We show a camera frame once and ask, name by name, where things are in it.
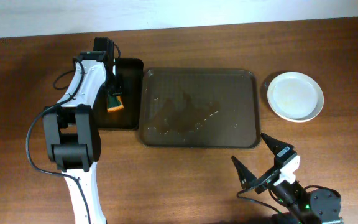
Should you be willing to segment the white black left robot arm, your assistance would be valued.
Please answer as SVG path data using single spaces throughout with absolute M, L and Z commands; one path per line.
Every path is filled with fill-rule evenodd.
M 43 118 L 49 159 L 67 183 L 75 223 L 106 223 L 96 169 L 101 139 L 93 107 L 101 91 L 122 93 L 113 53 L 82 52 L 73 59 L 74 76 Z

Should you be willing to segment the orange green scrub sponge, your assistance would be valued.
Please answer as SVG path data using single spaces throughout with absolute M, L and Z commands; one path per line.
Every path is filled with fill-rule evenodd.
M 108 113 L 117 112 L 124 109 L 121 96 L 111 96 L 107 97 L 107 111 Z

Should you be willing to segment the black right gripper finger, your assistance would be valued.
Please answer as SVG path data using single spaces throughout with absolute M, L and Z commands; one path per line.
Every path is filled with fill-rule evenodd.
M 277 157 L 282 157 L 284 154 L 294 149 L 293 145 L 279 141 L 278 139 L 275 139 L 265 133 L 261 133 L 261 138 L 271 152 Z
M 235 156 L 231 156 L 231 160 L 236 168 L 242 189 L 253 188 L 257 180 L 256 176 Z

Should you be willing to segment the white plate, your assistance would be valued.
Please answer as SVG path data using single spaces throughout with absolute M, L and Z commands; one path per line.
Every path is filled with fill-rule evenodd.
M 282 119 L 305 123 L 323 110 L 324 93 L 319 84 L 304 73 L 285 72 L 268 84 L 267 101 Z

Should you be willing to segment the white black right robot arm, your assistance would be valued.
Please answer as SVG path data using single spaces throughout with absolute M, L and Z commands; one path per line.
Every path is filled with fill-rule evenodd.
M 271 217 L 272 223 L 343 223 L 343 217 L 340 216 L 341 194 L 320 185 L 302 187 L 295 175 L 300 166 L 300 156 L 295 147 L 265 133 L 260 136 L 274 155 L 273 166 L 257 178 L 240 160 L 232 156 L 242 187 L 236 197 L 275 211 Z M 251 190 L 257 194 L 268 191 L 274 201 L 288 210 L 287 213 L 243 196 Z

